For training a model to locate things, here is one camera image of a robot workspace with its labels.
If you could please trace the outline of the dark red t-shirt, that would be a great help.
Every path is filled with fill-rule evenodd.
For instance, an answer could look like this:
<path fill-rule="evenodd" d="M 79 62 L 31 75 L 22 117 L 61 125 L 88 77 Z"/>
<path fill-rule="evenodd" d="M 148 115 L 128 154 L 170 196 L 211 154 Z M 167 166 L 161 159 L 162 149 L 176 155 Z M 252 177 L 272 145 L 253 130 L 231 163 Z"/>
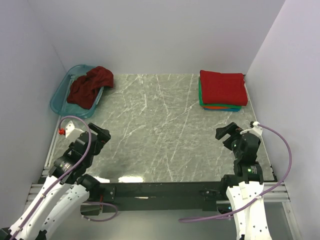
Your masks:
<path fill-rule="evenodd" d="M 70 86 L 67 103 L 76 104 L 83 109 L 89 110 L 101 88 L 114 87 L 113 73 L 102 67 L 97 66 L 89 70 L 86 75 L 79 76 Z"/>

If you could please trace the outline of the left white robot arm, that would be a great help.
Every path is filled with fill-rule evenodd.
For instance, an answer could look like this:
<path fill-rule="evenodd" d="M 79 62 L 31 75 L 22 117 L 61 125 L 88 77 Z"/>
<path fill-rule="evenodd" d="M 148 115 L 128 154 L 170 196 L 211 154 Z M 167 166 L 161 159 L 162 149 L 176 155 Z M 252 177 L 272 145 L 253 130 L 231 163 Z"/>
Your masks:
<path fill-rule="evenodd" d="M 83 131 L 70 121 L 58 129 L 60 135 L 71 140 L 68 149 L 55 160 L 41 190 L 22 216 L 0 230 L 2 240 L 47 240 L 75 208 L 103 193 L 99 180 L 86 174 L 86 170 L 111 135 L 93 123 L 86 128 Z"/>

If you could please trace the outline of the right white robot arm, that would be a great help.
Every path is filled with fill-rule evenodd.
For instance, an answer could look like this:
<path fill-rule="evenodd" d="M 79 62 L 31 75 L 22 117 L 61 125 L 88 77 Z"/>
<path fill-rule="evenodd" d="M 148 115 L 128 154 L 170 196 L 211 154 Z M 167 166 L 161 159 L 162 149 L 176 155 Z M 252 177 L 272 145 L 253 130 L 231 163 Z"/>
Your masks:
<path fill-rule="evenodd" d="M 264 199 L 263 170 L 257 161 L 262 136 L 262 128 L 257 121 L 243 130 L 232 122 L 216 129 L 215 138 L 222 139 L 225 148 L 233 152 L 234 174 L 226 174 L 221 180 L 219 193 L 229 200 L 239 240 L 270 240 Z"/>

